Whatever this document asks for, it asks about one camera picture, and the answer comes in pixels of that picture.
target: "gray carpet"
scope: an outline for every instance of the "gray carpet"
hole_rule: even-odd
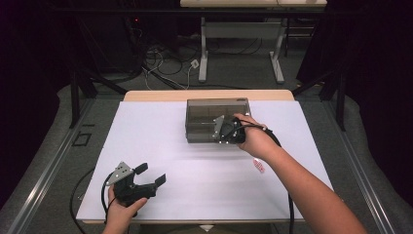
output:
[[[251,40],[217,40],[210,42],[209,46],[216,53],[236,53],[244,49],[245,46],[248,46],[251,42]],[[250,89],[295,89],[297,81],[294,77],[298,72],[307,45],[308,40],[305,39],[291,40],[288,58],[281,57],[281,67],[285,79],[285,84],[283,85],[276,84],[269,61],[268,51],[272,50],[274,45],[269,41],[263,41],[260,50],[253,55],[209,54],[206,83],[201,86],[197,81],[197,70],[191,70],[190,89],[225,89],[209,85],[237,86]],[[250,48],[251,51],[254,51],[254,48],[258,48],[259,41],[255,42],[254,46],[256,47]],[[182,70],[177,74],[165,76],[186,84],[186,72],[189,67],[189,62],[192,60],[191,56],[196,55],[195,58],[199,58],[199,52],[193,50],[197,47],[197,44],[190,44],[189,47],[190,48],[181,48],[181,59],[188,60],[183,62]],[[167,59],[169,57],[167,52],[164,52],[163,56],[166,59],[161,66],[163,72],[173,73],[179,70],[179,62],[176,62],[174,59]],[[120,77],[123,76],[112,76],[113,79]],[[165,86],[153,76],[149,76],[147,84],[153,90],[169,89],[169,87]],[[129,90],[148,89],[143,75],[123,82],[120,86]],[[80,233],[70,218],[70,194],[81,176],[95,165],[119,101],[123,98],[100,84],[96,84],[96,87],[99,90],[99,96],[94,100],[92,108],[82,122],[79,133],[77,133],[79,136],[78,139],[72,142],[72,146],[68,150],[67,155],[65,155],[64,161],[52,185],[43,198],[35,216],[29,222],[26,230],[27,233]],[[331,110],[325,102],[320,102],[317,99],[318,91],[319,87],[313,87],[308,92],[297,97],[297,99],[300,101],[307,117],[332,185],[338,195],[366,226],[368,232],[379,233],[376,222],[364,201],[364,197],[358,188],[353,172],[346,160],[345,145],[340,139],[339,133],[336,132],[335,124],[328,118]],[[30,191],[45,170],[46,165],[56,156],[56,152],[68,131],[71,114],[68,87],[60,91],[59,97],[60,109],[54,125],[51,127],[43,145],[33,159],[30,168],[27,170],[26,175],[21,180],[15,193],[0,212],[0,233],[7,233]],[[346,101],[345,124],[347,136],[360,162],[364,166],[369,179],[373,183],[374,188],[380,195],[384,209],[394,226],[395,233],[413,233],[412,209],[394,193],[386,178],[374,164],[368,152],[365,133],[358,115],[357,104],[349,98]],[[75,213],[81,202],[78,197],[81,197],[82,193],[85,192],[89,179],[90,176],[87,176],[85,181],[81,183],[77,189],[73,204]],[[98,224],[86,225],[82,223],[81,225],[87,233],[100,233],[103,228],[103,225]],[[133,233],[133,231],[136,232],[138,228],[137,225],[132,225],[131,233]],[[197,227],[193,226],[185,226],[182,228],[178,226],[142,226],[140,231],[141,233],[198,233],[200,231]],[[257,230],[262,230],[262,228],[257,228],[255,231],[242,232],[239,230],[240,228],[243,231],[250,230],[239,226],[219,226],[213,233],[257,233]],[[287,233],[288,225],[287,223],[277,223],[272,229],[273,233]],[[296,225],[296,233],[312,232],[305,223],[298,223]]]

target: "white power outlet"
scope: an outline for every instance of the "white power outlet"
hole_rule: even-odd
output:
[[[200,63],[196,59],[193,59],[191,61],[191,65],[193,68],[197,68],[198,66],[200,66]]]

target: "gray translucent box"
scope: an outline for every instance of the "gray translucent box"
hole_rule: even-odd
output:
[[[186,106],[186,138],[189,143],[216,142],[214,119],[224,115],[234,119],[235,113],[250,115],[246,97],[188,99]]]

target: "white tabletop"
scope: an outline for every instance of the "white tabletop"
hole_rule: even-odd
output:
[[[246,7],[246,8],[272,8],[272,7],[323,7],[326,0],[181,0],[181,7]]]
[[[291,100],[251,100],[252,116],[274,131],[282,146],[331,187],[301,106]],[[236,145],[187,143],[186,101],[123,101],[77,213],[85,222],[103,221],[100,189],[123,161],[149,169],[135,183],[159,187],[139,211],[140,223],[268,222],[289,218],[287,192],[264,162],[265,173]],[[295,210],[296,218],[302,215]]]

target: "dark fabric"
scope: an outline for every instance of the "dark fabric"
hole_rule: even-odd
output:
[[[334,1],[335,10],[347,9]],[[365,35],[348,70],[346,95],[359,105],[370,152],[397,193],[413,206],[413,3],[392,1]],[[297,79],[334,68],[349,50],[357,20],[322,21]]]
[[[68,84],[65,66],[36,5],[0,6],[0,207],[14,191],[58,110],[56,92]]]

